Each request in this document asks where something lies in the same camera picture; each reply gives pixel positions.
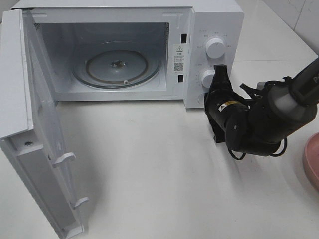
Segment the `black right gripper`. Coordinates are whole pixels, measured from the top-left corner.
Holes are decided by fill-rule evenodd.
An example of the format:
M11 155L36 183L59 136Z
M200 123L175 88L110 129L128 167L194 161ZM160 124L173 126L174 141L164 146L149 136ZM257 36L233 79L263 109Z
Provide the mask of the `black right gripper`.
M214 141L224 143L229 118L237 112L247 110L245 99L233 91L227 66L214 65L211 87L204 94L204 111L213 130Z

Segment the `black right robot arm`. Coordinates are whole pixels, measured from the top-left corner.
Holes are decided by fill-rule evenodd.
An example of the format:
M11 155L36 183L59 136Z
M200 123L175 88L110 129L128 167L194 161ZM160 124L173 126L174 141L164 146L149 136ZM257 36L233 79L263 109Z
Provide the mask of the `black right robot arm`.
M215 74L204 96L204 111L216 143L226 144L232 157L243 155L279 157L287 137L310 123L319 103L319 61L310 63L295 77L267 81L253 89L242 88L249 98L234 92L226 65L214 65Z

